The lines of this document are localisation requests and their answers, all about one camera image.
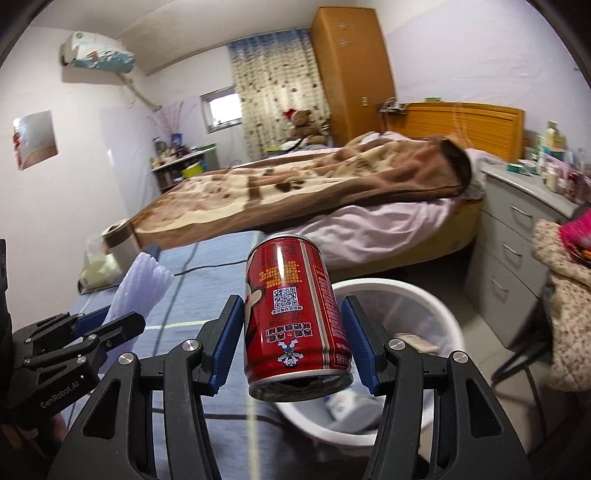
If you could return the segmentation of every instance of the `wooden wardrobe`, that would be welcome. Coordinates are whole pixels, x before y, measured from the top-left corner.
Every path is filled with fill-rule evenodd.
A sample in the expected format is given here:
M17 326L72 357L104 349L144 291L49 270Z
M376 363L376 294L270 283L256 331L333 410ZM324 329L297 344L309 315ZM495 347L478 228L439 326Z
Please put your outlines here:
M378 108L395 96L395 90L375 10L321 7L310 38L330 106L335 146L380 131Z

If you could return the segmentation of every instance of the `drawer handle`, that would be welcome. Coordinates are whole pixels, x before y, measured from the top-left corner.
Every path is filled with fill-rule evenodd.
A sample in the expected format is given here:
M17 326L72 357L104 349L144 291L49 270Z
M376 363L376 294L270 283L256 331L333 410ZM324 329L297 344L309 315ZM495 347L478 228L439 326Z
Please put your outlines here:
M497 287L499 290L502 290L502 291L509 291L509 290L507 290L506 288L503 288L503 287L501 286L501 284L500 284L500 283L498 283L498 282L497 282L497 281L496 281L494 278L491 278L491 280L492 280L492 282L493 282L494 286L495 286L495 287Z
M518 209L518 208L517 208L515 205L511 205L511 208L512 208L514 211L516 211L516 212L518 212L518 213L520 213L520 214L522 214L522 215L525 215L525 216L526 216L526 217L528 217L528 218L532 218L532 215L530 215L529 213L525 213L523 210L519 210L519 209Z
M515 250L513 250L509 245L507 244L503 244L503 248L506 248L509 252L511 252L513 255L517 255L518 257L521 257L522 254L517 253Z

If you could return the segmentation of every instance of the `gray nightstand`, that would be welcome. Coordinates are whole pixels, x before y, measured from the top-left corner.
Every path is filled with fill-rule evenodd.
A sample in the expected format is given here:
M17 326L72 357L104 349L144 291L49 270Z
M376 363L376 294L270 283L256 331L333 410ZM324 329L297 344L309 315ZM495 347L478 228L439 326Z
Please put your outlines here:
M549 191L539 177L487 166L486 196L465 293L505 347L526 327L547 269L531 256L539 219L564 223L577 205Z

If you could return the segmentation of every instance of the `floral blanket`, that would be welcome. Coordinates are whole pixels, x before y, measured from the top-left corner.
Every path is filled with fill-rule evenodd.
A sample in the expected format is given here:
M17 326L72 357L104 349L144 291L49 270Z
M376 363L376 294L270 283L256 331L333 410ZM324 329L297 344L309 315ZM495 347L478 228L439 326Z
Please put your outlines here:
M554 294L552 367L548 386L564 391L591 390L591 270L566 252L560 225L539 220L531 241L532 256L550 269Z
M180 247L224 233L277 231L346 205L457 196L470 160L443 137L360 145L329 155L269 158L185 180L132 219L142 246Z

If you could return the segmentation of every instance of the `ceiling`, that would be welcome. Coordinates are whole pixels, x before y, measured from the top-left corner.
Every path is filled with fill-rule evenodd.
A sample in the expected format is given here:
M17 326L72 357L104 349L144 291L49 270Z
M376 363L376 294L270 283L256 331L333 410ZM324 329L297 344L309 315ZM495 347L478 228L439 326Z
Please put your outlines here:
M120 38L151 73L231 40L309 27L327 3L355 0L54 0L31 25Z

